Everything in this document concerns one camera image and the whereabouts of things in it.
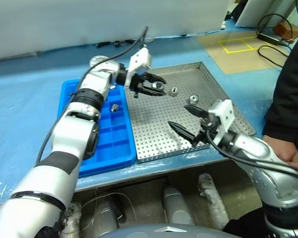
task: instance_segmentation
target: perforated aluminum tray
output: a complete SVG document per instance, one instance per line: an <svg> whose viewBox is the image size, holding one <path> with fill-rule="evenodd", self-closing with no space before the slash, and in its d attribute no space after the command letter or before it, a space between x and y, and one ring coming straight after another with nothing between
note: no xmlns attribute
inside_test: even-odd
<svg viewBox="0 0 298 238"><path fill-rule="evenodd" d="M157 68L150 72L167 81L164 86L165 92L177 87L179 93L176 97L139 95L139 98L135 99L133 92L125 91L138 161L147 162L208 148L208 145L202 142L196 148L192 148L191 144L178 136L167 122L178 122L193 134L197 134L200 120L183 106L189 104L187 100L191 95L198 95L199 102L196 106L208 109L217 99L229 99L225 91L202 62ZM236 107L234 113L236 118L231 129L254 135L255 130Z"/></svg>

